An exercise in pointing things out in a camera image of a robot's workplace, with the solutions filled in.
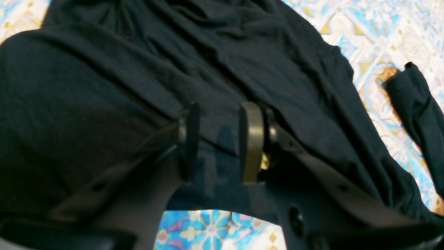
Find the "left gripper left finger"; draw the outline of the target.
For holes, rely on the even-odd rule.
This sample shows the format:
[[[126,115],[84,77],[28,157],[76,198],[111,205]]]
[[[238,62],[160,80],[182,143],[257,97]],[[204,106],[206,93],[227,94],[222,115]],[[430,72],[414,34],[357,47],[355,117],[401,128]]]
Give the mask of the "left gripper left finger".
[[[1,240],[20,250],[152,250],[173,193],[190,182],[199,143],[200,108],[157,130],[122,160],[43,219],[1,218]]]

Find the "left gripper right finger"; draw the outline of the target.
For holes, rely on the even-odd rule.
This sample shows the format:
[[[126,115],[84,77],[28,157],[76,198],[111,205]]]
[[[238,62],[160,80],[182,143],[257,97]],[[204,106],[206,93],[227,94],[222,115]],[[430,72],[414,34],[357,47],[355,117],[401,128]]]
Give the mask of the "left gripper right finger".
[[[289,250],[434,250],[442,231],[366,194],[309,154],[273,110],[244,102],[239,118],[243,184],[263,184]]]

